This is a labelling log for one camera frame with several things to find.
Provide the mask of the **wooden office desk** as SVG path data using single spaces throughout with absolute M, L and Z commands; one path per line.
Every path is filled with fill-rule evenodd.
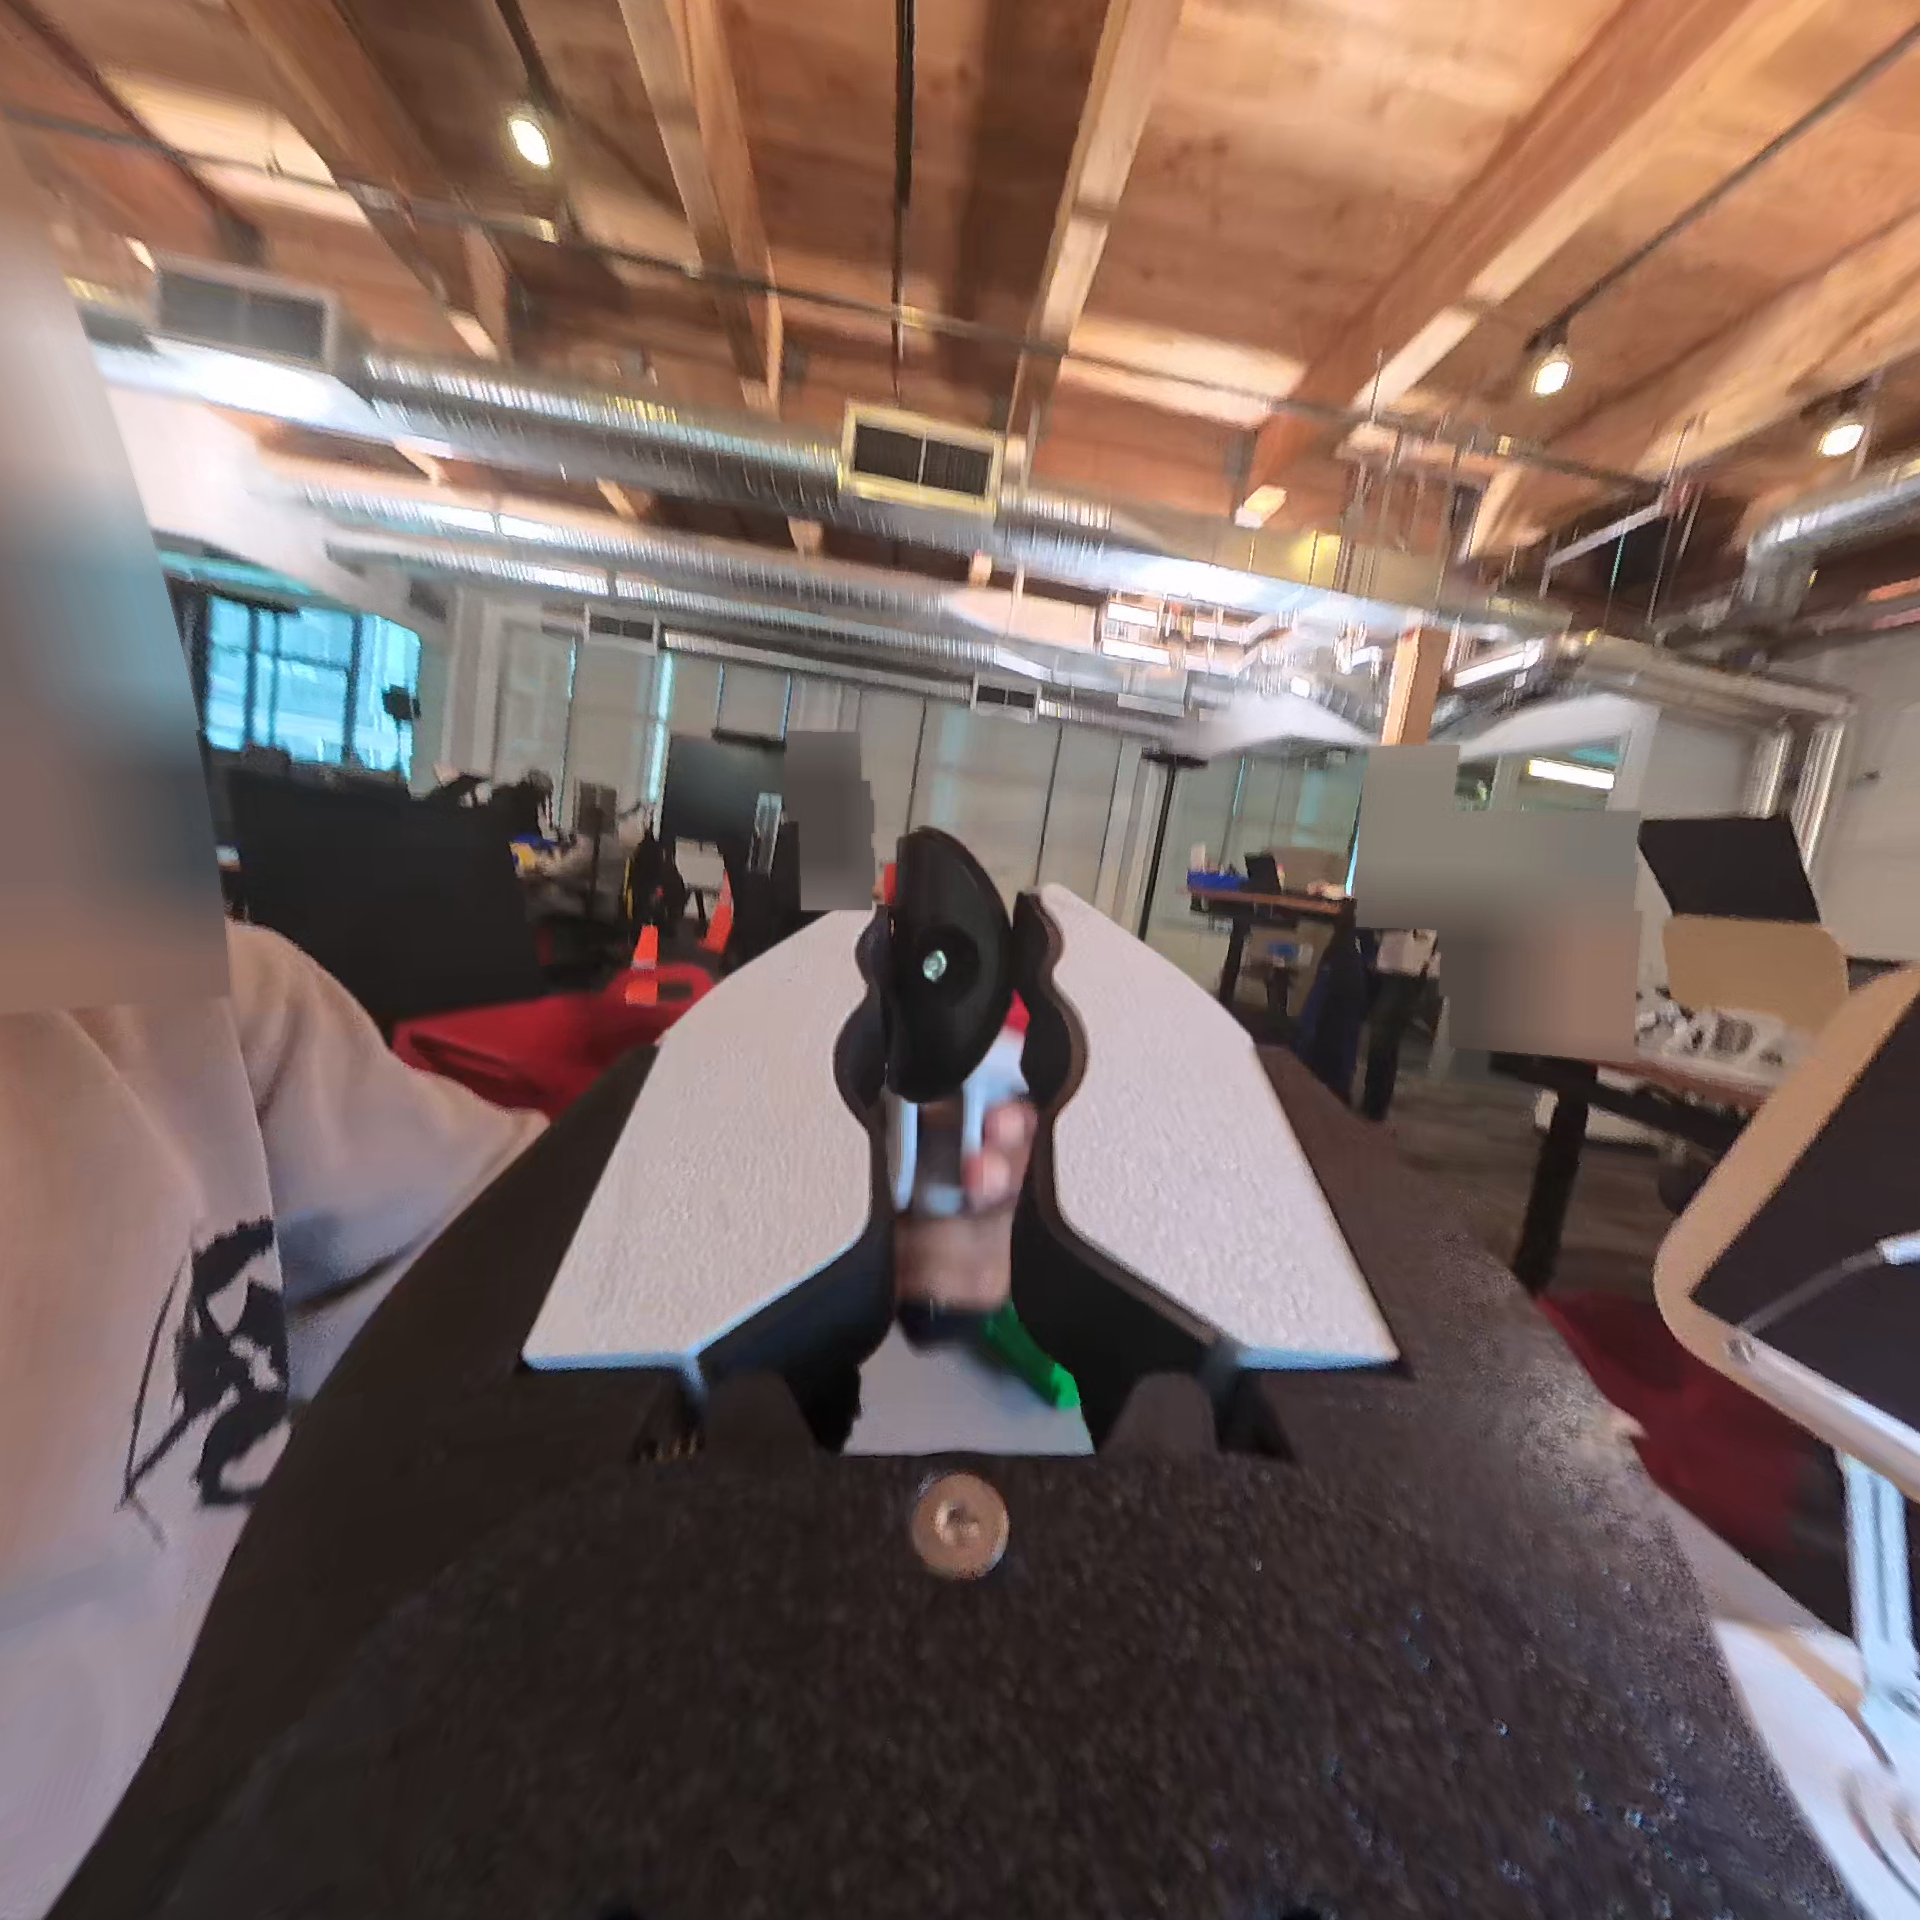
M 1561 1254 L 1594 1113 L 1633 1119 L 1659 1138 L 1717 1156 L 1738 1141 L 1749 1118 L 1771 1094 L 1768 1083 L 1645 1053 L 1633 1060 L 1594 1062 L 1493 1052 L 1488 1067 L 1529 1091 L 1553 1094 L 1553 1116 L 1534 1162 L 1520 1242 L 1511 1261 L 1517 1279 L 1534 1299 L 1553 1282 Z
M 1319 925 L 1338 937 L 1355 925 L 1355 901 L 1346 897 L 1263 893 L 1247 882 L 1227 882 L 1218 875 L 1190 875 L 1187 893 L 1195 914 L 1231 923 L 1231 943 L 1217 981 L 1217 998 L 1227 1011 L 1234 1009 L 1247 947 L 1256 929 Z

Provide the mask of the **red plastic crate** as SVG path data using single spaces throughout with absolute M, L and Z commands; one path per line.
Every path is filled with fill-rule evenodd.
M 1789 1554 L 1803 1543 L 1825 1446 L 1687 1351 L 1653 1302 L 1624 1294 L 1547 1294 L 1544 1311 L 1638 1428 L 1648 1476 L 1728 1546 Z

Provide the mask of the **person's left hand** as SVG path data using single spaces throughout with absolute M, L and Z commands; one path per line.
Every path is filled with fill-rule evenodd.
M 982 1141 L 963 1153 L 970 1213 L 1006 1211 L 1017 1203 L 1037 1133 L 1039 1116 L 1025 1099 L 1001 1102 L 984 1116 Z

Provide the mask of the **black rectangular object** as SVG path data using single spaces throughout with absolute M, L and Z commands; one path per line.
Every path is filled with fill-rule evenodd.
M 1678 919 L 1821 923 L 1808 866 L 1783 813 L 1646 819 L 1639 852 Z

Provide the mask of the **black board with wooden edge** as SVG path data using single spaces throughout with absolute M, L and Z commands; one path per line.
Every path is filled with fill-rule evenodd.
M 1675 1339 L 1919 1500 L 1919 974 L 1874 978 L 1655 1260 Z

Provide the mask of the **ceiling air vent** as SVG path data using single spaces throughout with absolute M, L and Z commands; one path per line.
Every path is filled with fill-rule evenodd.
M 1006 436 L 851 399 L 838 471 L 843 491 L 909 507 L 994 516 Z

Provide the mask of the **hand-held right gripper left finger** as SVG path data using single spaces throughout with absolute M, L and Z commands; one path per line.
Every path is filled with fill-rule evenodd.
M 857 959 L 871 910 L 835 910 L 734 972 L 674 1021 L 535 1314 L 542 1373 L 783 1370 L 886 1324 L 877 1138 L 843 1091 L 865 1041 Z

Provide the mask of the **brown cardboard piece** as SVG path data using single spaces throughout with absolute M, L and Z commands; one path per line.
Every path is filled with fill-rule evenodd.
M 1693 1014 L 1778 1020 L 1816 1036 L 1850 997 L 1850 965 L 1817 921 L 1673 914 L 1665 923 L 1672 1001 Z

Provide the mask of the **silver metal duct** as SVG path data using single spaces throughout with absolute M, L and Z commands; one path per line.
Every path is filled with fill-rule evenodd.
M 345 375 L 397 430 L 523 474 L 600 476 L 670 495 L 818 521 L 871 537 L 990 556 L 1057 582 L 1147 593 L 1242 610 L 1282 610 L 1301 593 L 1346 588 L 1353 565 L 1326 532 L 1275 532 L 1097 495 L 1055 491 L 1009 463 L 994 516 L 909 507 L 842 490 L 831 436 L 769 417 L 714 413 L 486 364 L 365 353 Z

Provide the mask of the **green plastic bin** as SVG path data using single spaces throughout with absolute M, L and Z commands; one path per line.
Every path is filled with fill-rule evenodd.
M 1009 1377 L 1031 1390 L 1043 1405 L 1051 1411 L 1081 1409 L 1073 1373 L 1043 1351 L 1010 1302 L 979 1322 L 977 1345 Z

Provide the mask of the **black remote control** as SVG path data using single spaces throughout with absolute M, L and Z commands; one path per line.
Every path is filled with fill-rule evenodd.
M 886 1085 L 912 1106 L 939 1105 L 985 1062 L 1010 1013 L 1010 913 L 963 841 L 919 827 L 898 843 L 886 921 Z

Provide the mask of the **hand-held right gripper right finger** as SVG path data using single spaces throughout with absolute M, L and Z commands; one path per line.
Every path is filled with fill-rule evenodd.
M 1071 1373 L 1401 1361 L 1253 1038 L 1059 882 L 1015 947 L 1041 1138 L 1015 1307 Z

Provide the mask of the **black partition panel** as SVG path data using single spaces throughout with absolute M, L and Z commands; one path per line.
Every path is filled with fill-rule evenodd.
M 384 1038 L 547 995 L 510 836 L 475 806 L 229 774 L 251 923 L 331 974 Z

